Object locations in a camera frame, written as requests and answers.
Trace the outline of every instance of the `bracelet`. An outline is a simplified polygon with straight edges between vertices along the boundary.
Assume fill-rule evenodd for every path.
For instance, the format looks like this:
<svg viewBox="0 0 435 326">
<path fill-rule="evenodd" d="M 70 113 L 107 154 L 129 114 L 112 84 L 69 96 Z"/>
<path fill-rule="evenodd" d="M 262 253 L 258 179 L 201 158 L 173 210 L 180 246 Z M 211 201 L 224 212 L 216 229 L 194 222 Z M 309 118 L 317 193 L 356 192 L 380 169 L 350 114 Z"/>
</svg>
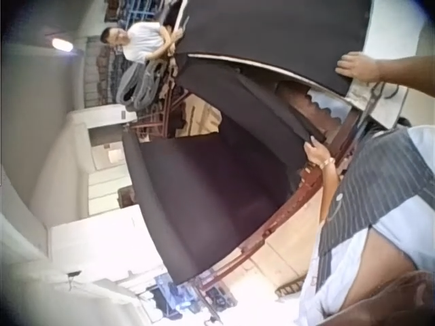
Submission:
<svg viewBox="0 0 435 326">
<path fill-rule="evenodd" d="M 319 165 L 320 170 L 323 170 L 325 167 L 327 167 L 327 165 L 329 165 L 330 163 L 335 163 L 335 158 L 328 158 L 325 162 L 323 162 L 322 164 Z"/>
</svg>

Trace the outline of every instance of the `dark brown fabric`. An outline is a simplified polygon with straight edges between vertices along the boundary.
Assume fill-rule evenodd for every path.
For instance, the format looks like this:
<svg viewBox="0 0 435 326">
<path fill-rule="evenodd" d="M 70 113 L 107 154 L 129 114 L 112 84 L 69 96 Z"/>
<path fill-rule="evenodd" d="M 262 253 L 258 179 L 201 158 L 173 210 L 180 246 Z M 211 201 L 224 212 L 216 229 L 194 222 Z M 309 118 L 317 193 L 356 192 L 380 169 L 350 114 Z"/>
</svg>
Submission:
<svg viewBox="0 0 435 326">
<path fill-rule="evenodd" d="M 429 322 L 434 321 L 434 298 L 434 273 L 411 272 L 372 298 L 354 304 L 320 325 L 433 325 Z"/>
<path fill-rule="evenodd" d="M 125 132 L 123 144 L 135 200 L 177 284 L 227 256 L 278 208 L 218 133 L 139 144 Z"/>
<path fill-rule="evenodd" d="M 287 167 L 266 146 L 226 115 L 222 115 L 219 133 L 232 154 L 246 166 L 251 178 L 256 179 L 278 207 L 298 189 L 298 171 L 306 163 L 303 153 L 295 155 L 292 166 Z M 302 147 L 302 142 L 299 144 L 298 141 L 295 140 L 296 145 Z"/>
<path fill-rule="evenodd" d="M 177 53 L 265 63 L 344 96 L 351 80 L 334 68 L 343 54 L 363 49 L 371 2 L 189 0 L 183 22 L 189 21 Z"/>
<path fill-rule="evenodd" d="M 234 69 L 189 58 L 176 82 L 248 131 L 286 166 L 294 167 L 295 158 L 305 156 L 302 145 L 310 134 L 288 105 Z M 315 136 L 323 141 L 321 134 Z"/>
</svg>

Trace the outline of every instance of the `pinstripe vest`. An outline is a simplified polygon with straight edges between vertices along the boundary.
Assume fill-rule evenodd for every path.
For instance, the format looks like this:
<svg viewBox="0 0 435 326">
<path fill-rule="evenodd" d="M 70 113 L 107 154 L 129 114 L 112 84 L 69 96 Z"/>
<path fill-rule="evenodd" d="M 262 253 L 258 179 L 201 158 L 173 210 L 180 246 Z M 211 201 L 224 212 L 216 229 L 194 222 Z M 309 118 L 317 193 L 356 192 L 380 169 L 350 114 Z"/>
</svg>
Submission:
<svg viewBox="0 0 435 326">
<path fill-rule="evenodd" d="M 414 196 L 435 209 L 435 178 L 407 129 L 366 137 L 330 206 L 319 241 L 316 291 L 331 275 L 332 250 Z"/>
</svg>

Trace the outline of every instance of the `wooden floor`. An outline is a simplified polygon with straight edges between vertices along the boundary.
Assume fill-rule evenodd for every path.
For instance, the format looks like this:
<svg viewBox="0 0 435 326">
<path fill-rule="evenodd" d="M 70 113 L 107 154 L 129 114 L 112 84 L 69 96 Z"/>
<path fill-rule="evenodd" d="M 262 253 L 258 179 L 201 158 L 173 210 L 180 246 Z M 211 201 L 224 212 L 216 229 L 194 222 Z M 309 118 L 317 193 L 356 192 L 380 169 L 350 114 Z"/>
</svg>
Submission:
<svg viewBox="0 0 435 326">
<path fill-rule="evenodd" d="M 179 137 L 218 131 L 220 113 L 201 99 L 191 96 L 186 101 L 187 124 Z M 307 273 L 319 219 L 321 191 L 299 212 L 272 234 L 249 261 L 224 279 L 239 300 L 252 293 L 262 299 L 275 298 L 277 287 Z M 218 263 L 219 268 L 237 251 Z"/>
</svg>

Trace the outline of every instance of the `ceiling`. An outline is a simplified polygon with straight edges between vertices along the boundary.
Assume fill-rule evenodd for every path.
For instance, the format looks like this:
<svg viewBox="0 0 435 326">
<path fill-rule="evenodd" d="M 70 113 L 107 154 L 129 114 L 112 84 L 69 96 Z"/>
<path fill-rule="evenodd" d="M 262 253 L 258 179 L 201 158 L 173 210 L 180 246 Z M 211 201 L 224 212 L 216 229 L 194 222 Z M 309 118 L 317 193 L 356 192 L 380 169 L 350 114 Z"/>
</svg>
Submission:
<svg viewBox="0 0 435 326">
<path fill-rule="evenodd" d="M 2 41 L 50 47 L 47 35 L 72 39 L 92 0 L 33 0 L 1 13 Z"/>
</svg>

